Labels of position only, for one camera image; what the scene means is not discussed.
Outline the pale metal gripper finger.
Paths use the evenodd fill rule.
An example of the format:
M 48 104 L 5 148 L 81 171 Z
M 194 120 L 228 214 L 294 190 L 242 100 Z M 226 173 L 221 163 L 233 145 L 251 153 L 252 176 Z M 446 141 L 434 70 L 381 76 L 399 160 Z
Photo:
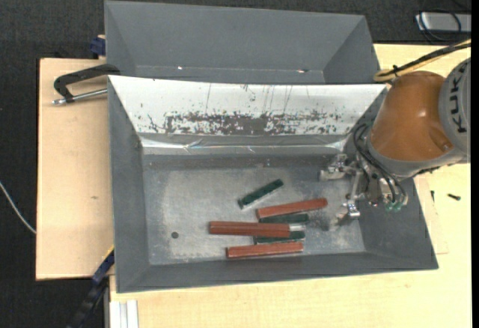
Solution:
M 318 174 L 319 181 L 339 180 L 346 175 L 353 175 L 352 160 L 346 154 L 335 155 Z
M 360 216 L 361 213 L 354 201 L 345 202 L 335 213 L 335 224 L 338 226 L 349 225 L 353 221 L 359 219 Z

